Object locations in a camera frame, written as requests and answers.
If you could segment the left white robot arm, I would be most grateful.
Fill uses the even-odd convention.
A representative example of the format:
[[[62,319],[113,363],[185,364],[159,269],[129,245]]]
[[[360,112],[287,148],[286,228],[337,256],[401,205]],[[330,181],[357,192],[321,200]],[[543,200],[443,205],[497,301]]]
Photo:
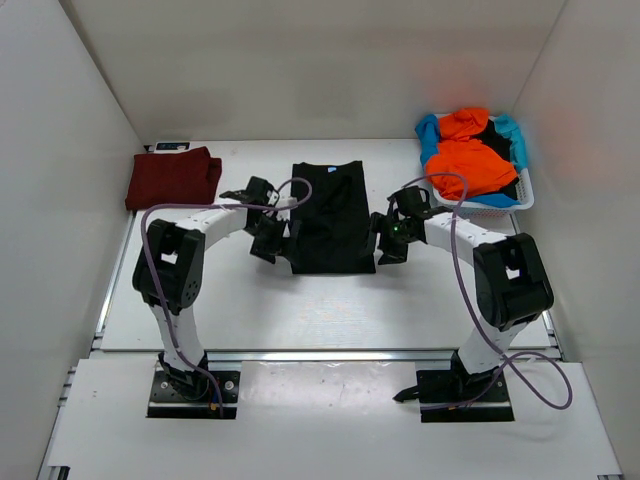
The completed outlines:
[[[267,180],[251,177],[245,188],[221,194],[219,203],[192,204],[192,215],[171,222],[141,219],[142,248],[132,284],[154,314],[163,342],[159,363],[167,382],[188,401],[205,401],[220,411],[219,380],[197,333],[193,305],[198,298],[206,251],[236,232],[252,236],[252,256],[269,263],[293,258],[294,234],[284,214],[302,206]]]

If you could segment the dark red t shirt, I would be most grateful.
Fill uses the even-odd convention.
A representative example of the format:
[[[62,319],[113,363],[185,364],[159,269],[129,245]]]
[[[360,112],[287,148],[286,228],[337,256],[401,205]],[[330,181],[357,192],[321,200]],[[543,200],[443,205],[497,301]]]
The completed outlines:
[[[129,211],[159,204],[211,204],[222,176],[222,160],[207,147],[178,153],[134,156],[125,198]]]

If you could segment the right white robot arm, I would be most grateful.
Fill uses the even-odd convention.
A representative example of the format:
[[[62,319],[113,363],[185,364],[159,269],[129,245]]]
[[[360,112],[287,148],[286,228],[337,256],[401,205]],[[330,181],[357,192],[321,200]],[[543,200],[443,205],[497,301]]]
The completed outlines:
[[[388,202],[387,212],[370,217],[364,254],[379,250],[380,264],[401,264],[410,244],[421,242],[449,252],[454,264],[473,268],[475,293],[463,299],[474,329],[452,355],[440,383],[470,400],[497,378],[513,339],[553,304],[535,240],[487,230],[452,209],[433,207],[417,186],[395,192]]]

